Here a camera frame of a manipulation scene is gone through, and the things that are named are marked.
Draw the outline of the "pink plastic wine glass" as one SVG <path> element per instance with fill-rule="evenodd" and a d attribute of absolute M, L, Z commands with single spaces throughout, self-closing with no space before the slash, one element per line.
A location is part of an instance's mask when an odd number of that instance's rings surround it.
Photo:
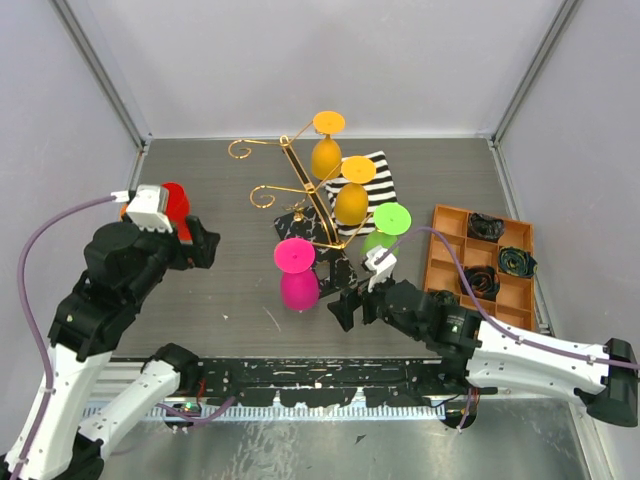
<path fill-rule="evenodd" d="M 320 296 L 319 281 L 313 270 L 314 246 L 302 238 L 289 238 L 277 244 L 273 258 L 282 273 L 280 293 L 284 305 L 299 312 L 311 309 Z"/>

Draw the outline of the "red plastic wine glass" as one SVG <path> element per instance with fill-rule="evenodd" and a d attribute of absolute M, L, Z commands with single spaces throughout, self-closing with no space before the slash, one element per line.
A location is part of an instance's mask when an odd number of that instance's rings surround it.
<path fill-rule="evenodd" d="M 182 242 L 192 240 L 186 218 L 190 215 L 190 201 L 182 185 L 175 182 L 163 183 L 168 192 L 168 200 L 165 214 L 172 227 L 177 231 L 178 238 Z"/>

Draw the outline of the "gold wine glass rack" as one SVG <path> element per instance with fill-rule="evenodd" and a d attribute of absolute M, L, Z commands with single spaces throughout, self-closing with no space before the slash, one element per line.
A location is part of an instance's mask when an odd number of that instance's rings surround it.
<path fill-rule="evenodd" d="M 353 285 L 357 276 L 355 267 L 345 253 L 353 238 L 341 238 L 336 218 L 320 193 L 333 173 L 329 171 L 326 176 L 313 181 L 294 149 L 295 141 L 309 129 L 314 129 L 324 139 L 331 139 L 340 132 L 332 127 L 317 126 L 311 120 L 296 134 L 283 134 L 274 141 L 249 138 L 234 140 L 228 146 L 228 154 L 234 159 L 242 160 L 251 155 L 254 145 L 270 145 L 278 147 L 285 155 L 300 185 L 258 185 L 251 190 L 249 201 L 258 209 L 268 209 L 276 203 L 276 195 L 280 192 L 301 196 L 296 203 L 284 207 L 286 213 L 274 220 L 274 227 L 282 240 L 298 237 L 312 243 L 316 252 L 315 264 L 328 267 L 328 275 L 319 280 L 320 296 L 326 297 Z"/>

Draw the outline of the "green plastic wine glass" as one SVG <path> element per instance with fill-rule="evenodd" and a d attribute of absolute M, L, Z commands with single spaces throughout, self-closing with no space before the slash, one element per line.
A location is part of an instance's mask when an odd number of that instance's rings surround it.
<path fill-rule="evenodd" d="M 376 247 L 388 249 L 393 246 L 412 225 L 409 210 L 397 202 L 386 202 L 379 205 L 373 213 L 373 221 L 374 230 L 366 235 L 360 250 L 362 258 Z"/>

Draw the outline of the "yellow wine glass cluster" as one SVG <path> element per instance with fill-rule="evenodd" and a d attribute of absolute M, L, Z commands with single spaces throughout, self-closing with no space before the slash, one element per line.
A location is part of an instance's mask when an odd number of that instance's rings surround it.
<path fill-rule="evenodd" d="M 323 136 L 311 153 L 312 174 L 319 180 L 336 178 L 339 175 L 342 152 L 333 135 L 345 128 L 346 121 L 340 113 L 326 110 L 314 116 L 312 125 L 315 131 Z"/>

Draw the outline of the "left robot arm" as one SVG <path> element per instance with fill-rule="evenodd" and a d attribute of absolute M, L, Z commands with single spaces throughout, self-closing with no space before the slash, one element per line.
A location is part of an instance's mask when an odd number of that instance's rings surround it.
<path fill-rule="evenodd" d="M 4 479 L 96 479 L 115 445 L 166 397 L 199 387 L 199 357 L 160 347 L 140 376 L 98 415 L 82 413 L 143 302 L 169 270 L 208 269 L 220 242 L 196 216 L 191 239 L 145 231 L 131 222 L 100 227 L 84 249 L 86 269 L 57 307 L 45 351 L 48 367 L 22 432 L 1 457 Z"/>

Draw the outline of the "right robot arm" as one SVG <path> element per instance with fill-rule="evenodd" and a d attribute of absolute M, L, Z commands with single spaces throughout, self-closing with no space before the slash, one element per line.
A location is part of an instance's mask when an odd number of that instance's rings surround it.
<path fill-rule="evenodd" d="M 364 323 L 381 320 L 423 343 L 440 356 L 438 379 L 449 393 L 522 390 L 582 405 L 604 423 L 639 424 L 639 378 L 626 341 L 585 344 L 541 335 L 443 304 L 406 280 L 345 289 L 327 308 L 344 330 L 360 310 Z"/>

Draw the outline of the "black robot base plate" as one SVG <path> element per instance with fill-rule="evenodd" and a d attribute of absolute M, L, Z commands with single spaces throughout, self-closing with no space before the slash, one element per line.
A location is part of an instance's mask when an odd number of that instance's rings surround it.
<path fill-rule="evenodd" d="M 227 398 L 245 407 L 309 408 L 349 405 L 358 392 L 365 406 L 430 406 L 460 397 L 470 386 L 444 371 L 435 358 L 204 358 L 191 368 L 176 395 L 209 405 Z"/>

